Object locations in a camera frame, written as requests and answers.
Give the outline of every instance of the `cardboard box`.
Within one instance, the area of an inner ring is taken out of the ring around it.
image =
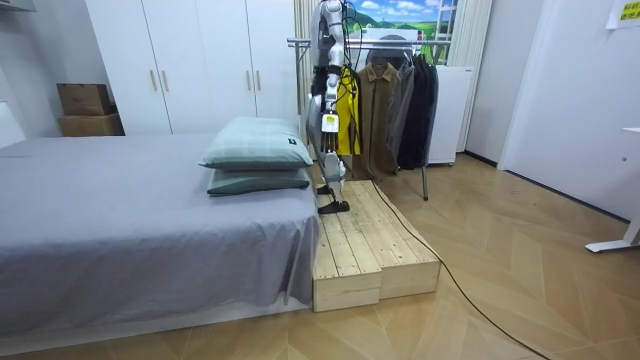
[[[64,116],[58,119],[63,136],[122,136],[120,115]]]
[[[111,114],[111,102],[104,84],[58,84],[65,115]]]

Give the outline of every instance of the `wooden step platform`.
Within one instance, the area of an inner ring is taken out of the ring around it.
[[[380,299],[436,290],[440,261],[402,226],[420,234],[371,181],[350,181],[343,196],[351,211],[321,215],[313,270],[314,311],[375,304]],[[330,202],[319,197],[319,205]]]

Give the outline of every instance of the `gray bed sheet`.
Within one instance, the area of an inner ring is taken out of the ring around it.
[[[311,301],[311,189],[206,195],[212,135],[0,149],[0,336]]]

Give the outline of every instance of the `herringbone floor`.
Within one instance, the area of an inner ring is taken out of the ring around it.
[[[640,252],[595,255],[626,225],[466,156],[381,188],[470,297],[554,359],[640,359]],[[12,359],[537,359],[481,318],[444,271],[435,294],[300,311]]]

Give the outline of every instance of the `landscape poster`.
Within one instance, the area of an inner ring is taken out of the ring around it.
[[[423,39],[434,39],[440,11],[440,0],[349,0],[355,11],[354,17],[362,27],[383,29],[409,29],[422,32]],[[454,0],[445,0],[444,6],[451,6]],[[442,14],[441,33],[447,32],[450,11]],[[349,33],[359,31],[358,25],[347,21]]]

